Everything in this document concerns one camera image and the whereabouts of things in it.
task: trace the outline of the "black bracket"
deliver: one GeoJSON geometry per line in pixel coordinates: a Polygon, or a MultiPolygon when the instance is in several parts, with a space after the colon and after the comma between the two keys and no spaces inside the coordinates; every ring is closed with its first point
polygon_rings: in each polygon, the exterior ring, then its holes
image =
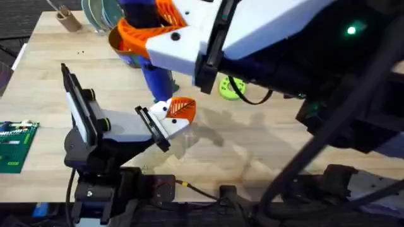
{"type": "Polygon", "coordinates": [[[238,3],[239,0],[222,1],[210,35],[208,55],[198,56],[195,68],[195,85],[200,87],[203,93],[210,94],[212,91],[223,57],[222,47],[238,3]]]}
{"type": "Polygon", "coordinates": [[[170,143],[160,129],[158,129],[157,125],[154,123],[153,119],[150,117],[147,108],[142,108],[138,106],[135,108],[136,113],[141,117],[145,125],[147,126],[148,130],[151,133],[151,137],[155,141],[156,145],[164,152],[167,152],[170,148],[170,143]]]}

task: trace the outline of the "green circuit board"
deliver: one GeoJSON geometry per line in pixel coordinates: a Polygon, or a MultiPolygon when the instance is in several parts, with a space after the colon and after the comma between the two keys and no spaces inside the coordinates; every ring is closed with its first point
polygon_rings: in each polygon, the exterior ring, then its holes
{"type": "Polygon", "coordinates": [[[38,122],[0,122],[0,173],[21,173],[38,122]]]}

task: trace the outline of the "screw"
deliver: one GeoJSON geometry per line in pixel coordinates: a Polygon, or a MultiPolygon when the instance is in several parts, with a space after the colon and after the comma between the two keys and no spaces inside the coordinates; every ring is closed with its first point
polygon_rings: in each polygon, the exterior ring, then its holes
{"type": "Polygon", "coordinates": [[[173,34],[171,34],[171,39],[174,41],[178,41],[181,38],[181,36],[179,35],[178,32],[174,32],[173,34]]]}

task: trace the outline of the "blue object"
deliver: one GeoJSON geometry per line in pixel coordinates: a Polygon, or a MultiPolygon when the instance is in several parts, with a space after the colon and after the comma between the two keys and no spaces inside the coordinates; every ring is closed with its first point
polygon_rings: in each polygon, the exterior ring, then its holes
{"type": "Polygon", "coordinates": [[[3,122],[0,124],[0,132],[6,132],[11,122],[3,122]]]}
{"type": "Polygon", "coordinates": [[[33,210],[32,217],[43,218],[46,216],[49,204],[47,202],[38,202],[33,210]]]}
{"type": "Polygon", "coordinates": [[[157,101],[167,101],[172,98],[171,72],[153,66],[146,57],[139,56],[141,70],[145,75],[147,86],[157,101]]]}

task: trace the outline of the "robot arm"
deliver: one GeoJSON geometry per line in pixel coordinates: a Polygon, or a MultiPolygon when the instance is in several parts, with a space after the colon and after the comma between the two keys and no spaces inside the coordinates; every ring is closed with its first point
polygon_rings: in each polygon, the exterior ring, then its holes
{"type": "Polygon", "coordinates": [[[193,121],[196,103],[190,98],[171,98],[136,113],[101,109],[92,89],[82,89],[75,74],[62,64],[63,82],[73,128],[66,136],[65,164],[84,172],[117,170],[149,146],[169,150],[169,139],[193,121]]]}
{"type": "MultiPolygon", "coordinates": [[[[148,29],[122,19],[118,29],[129,48],[154,66],[192,76],[204,93],[211,92],[217,73],[224,73],[305,98],[296,118],[311,134],[358,87],[394,19],[392,8],[400,8],[365,0],[156,0],[156,5],[172,26],[146,35],[148,29]]],[[[401,78],[390,73],[371,104],[329,144],[368,153],[401,132],[404,125],[396,122],[403,111],[389,101],[404,95],[401,78]]]]}

